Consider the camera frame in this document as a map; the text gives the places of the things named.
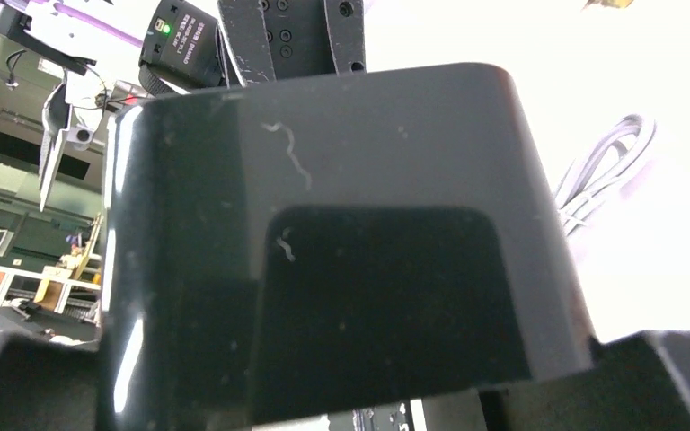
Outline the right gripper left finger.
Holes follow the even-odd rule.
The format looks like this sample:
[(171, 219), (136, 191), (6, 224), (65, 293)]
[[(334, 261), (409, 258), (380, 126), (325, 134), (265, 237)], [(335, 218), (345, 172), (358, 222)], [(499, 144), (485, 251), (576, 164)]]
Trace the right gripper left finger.
[(0, 333), (0, 430), (94, 430), (98, 355)]

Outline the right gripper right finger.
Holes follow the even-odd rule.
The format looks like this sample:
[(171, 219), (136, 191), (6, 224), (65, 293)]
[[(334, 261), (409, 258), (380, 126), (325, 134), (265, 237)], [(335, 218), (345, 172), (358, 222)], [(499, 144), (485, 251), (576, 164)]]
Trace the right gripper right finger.
[(640, 332), (586, 372), (480, 400), (490, 430), (690, 430), (690, 331)]

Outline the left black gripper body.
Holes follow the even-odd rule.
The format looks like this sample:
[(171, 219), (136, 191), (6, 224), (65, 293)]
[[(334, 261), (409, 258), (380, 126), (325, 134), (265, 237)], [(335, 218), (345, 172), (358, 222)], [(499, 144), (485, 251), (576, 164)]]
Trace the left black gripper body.
[(217, 8), (226, 86), (367, 69), (362, 1), (219, 1)]

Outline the black power strip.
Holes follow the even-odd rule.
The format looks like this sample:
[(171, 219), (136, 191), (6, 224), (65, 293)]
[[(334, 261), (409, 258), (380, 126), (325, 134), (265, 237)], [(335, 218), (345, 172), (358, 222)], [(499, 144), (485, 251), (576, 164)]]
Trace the black power strip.
[(498, 66), (147, 101), (105, 168), (100, 430), (234, 430), (593, 365)]

